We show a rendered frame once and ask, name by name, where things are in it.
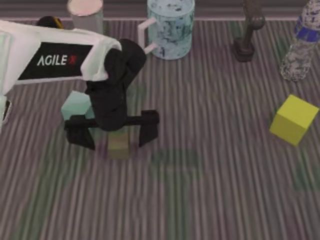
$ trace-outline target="plastic bottle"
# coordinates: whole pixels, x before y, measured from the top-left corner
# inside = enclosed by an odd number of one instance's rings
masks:
[[[306,77],[319,40],[320,0],[310,0],[297,20],[292,44],[280,65],[285,80],[298,82]]]

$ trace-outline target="cube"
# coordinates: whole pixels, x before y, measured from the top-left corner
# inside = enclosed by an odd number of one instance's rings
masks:
[[[87,94],[72,91],[61,107],[63,119],[69,120],[72,115],[85,115],[87,119],[95,117]]]
[[[297,146],[318,111],[319,108],[291,94],[276,112],[270,132]]]
[[[108,157],[110,159],[130,158],[130,138],[127,128],[108,132]]]

